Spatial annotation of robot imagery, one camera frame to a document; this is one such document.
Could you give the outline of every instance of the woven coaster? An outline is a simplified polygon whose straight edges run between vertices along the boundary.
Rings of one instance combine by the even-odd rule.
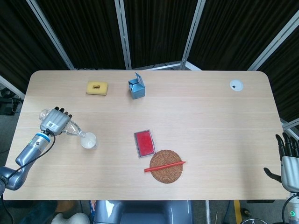
[[[162,150],[153,155],[149,167],[158,167],[182,161],[178,154],[171,150]],[[175,182],[183,172],[183,165],[151,171],[153,177],[162,183]]]

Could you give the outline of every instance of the red box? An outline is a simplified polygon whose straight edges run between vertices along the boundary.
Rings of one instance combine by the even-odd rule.
[[[135,143],[139,157],[155,154],[155,146],[150,130],[134,133]]]

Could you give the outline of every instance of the blue box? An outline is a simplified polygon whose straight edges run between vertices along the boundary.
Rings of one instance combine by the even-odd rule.
[[[137,78],[129,81],[129,89],[133,99],[145,96],[145,85],[140,75],[135,72]]]

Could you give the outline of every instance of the yellow sponge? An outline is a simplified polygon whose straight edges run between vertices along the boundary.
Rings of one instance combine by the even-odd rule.
[[[105,82],[88,82],[87,83],[87,94],[93,95],[107,95],[108,83]]]

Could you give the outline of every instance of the label sticker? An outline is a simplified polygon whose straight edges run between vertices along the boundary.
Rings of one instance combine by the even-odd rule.
[[[58,129],[58,125],[54,124],[53,122],[49,121],[46,124],[47,127],[50,127],[52,130],[56,131]]]

